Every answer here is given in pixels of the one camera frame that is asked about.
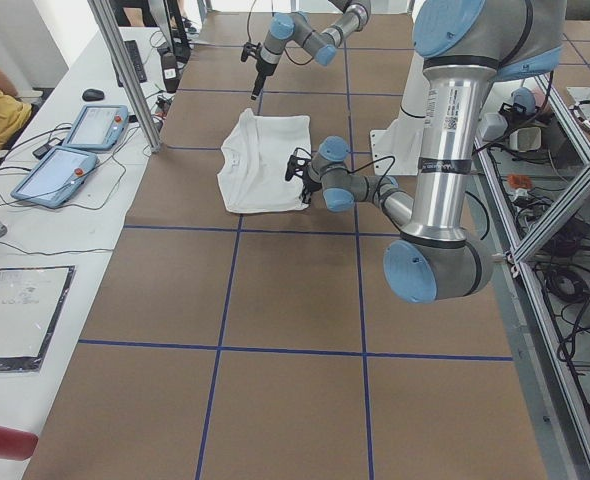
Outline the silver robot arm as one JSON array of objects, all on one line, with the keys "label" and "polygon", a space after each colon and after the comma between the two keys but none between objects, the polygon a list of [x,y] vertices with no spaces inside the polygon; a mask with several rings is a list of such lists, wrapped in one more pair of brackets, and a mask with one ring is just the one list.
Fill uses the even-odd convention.
[{"label": "silver robot arm", "polygon": [[391,290],[410,303],[465,297],[492,274],[488,249],[464,229],[461,214],[481,108],[493,84],[550,72],[561,56],[562,1],[428,1],[413,30],[428,82],[417,184],[403,192],[389,177],[345,165],[346,142],[328,137],[313,158],[290,163],[301,197],[320,192],[327,208],[376,205],[399,229],[383,265]]},{"label": "silver robot arm", "polygon": [[266,78],[275,73],[289,42],[295,42],[318,64],[328,66],[346,38],[362,31],[370,19],[370,1],[332,1],[332,4],[342,16],[321,32],[311,26],[304,12],[276,13],[263,43],[248,41],[244,44],[241,61],[246,62],[250,57],[256,60],[252,100],[261,94]]}]

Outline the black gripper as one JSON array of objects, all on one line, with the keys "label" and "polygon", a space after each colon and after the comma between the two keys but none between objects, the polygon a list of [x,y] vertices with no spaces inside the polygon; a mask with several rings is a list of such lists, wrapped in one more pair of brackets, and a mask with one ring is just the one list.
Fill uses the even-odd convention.
[{"label": "black gripper", "polygon": [[270,56],[268,59],[262,55],[258,55],[256,59],[256,70],[258,72],[256,80],[254,82],[253,90],[251,92],[251,98],[257,99],[264,88],[266,81],[265,76],[273,76],[278,66],[278,58]]},{"label": "black gripper", "polygon": [[302,176],[303,189],[300,194],[300,200],[305,205],[310,205],[312,196],[315,192],[322,189],[322,185],[319,182],[312,180],[310,177]]}]

